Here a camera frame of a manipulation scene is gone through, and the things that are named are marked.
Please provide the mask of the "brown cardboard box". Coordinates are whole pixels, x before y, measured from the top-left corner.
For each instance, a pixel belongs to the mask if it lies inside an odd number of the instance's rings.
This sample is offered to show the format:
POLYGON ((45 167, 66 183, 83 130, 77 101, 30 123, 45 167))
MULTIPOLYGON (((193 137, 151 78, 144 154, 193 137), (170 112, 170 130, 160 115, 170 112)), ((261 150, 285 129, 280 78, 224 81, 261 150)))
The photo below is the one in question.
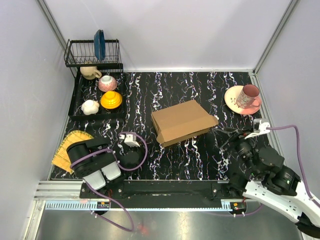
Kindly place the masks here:
POLYGON ((208 133, 219 124, 196 100, 189 100, 151 113, 157 142, 168 147, 208 133))

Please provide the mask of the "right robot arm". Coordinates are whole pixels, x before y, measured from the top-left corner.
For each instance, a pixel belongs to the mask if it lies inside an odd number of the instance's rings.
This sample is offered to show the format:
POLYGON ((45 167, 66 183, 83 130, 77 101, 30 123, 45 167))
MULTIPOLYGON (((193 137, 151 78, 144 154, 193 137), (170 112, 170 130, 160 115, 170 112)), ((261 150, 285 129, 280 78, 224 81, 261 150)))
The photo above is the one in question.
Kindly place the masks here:
POLYGON ((250 140, 251 129, 226 127, 228 139, 220 149, 234 150, 246 173, 234 172, 227 183, 228 195, 255 200, 293 222, 304 234, 320 237, 320 201, 307 192, 303 179, 285 166, 284 157, 274 148, 257 148, 250 140))

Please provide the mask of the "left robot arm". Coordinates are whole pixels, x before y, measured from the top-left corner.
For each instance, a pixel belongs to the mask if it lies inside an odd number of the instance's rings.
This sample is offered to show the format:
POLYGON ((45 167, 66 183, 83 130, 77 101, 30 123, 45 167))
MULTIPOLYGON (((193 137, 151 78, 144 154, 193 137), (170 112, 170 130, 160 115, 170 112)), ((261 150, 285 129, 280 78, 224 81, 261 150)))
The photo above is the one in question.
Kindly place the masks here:
POLYGON ((113 148, 110 144, 110 139, 99 137, 73 143, 66 149, 71 170, 91 186, 90 192, 97 198, 108 193, 108 184, 122 181, 140 168, 148 156, 145 140, 132 132, 120 133, 113 148))

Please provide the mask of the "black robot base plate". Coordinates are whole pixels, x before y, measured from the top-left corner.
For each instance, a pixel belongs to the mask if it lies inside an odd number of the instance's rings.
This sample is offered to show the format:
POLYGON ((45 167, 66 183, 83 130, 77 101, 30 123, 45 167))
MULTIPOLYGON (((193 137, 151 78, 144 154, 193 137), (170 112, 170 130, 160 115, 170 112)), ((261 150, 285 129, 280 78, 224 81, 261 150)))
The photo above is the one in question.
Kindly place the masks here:
POLYGON ((124 180, 107 183, 92 191, 86 183, 80 187, 81 199, 94 200, 105 195, 121 203, 128 211, 226 212, 244 217, 256 213, 247 200, 229 190, 227 182, 216 180, 124 180))

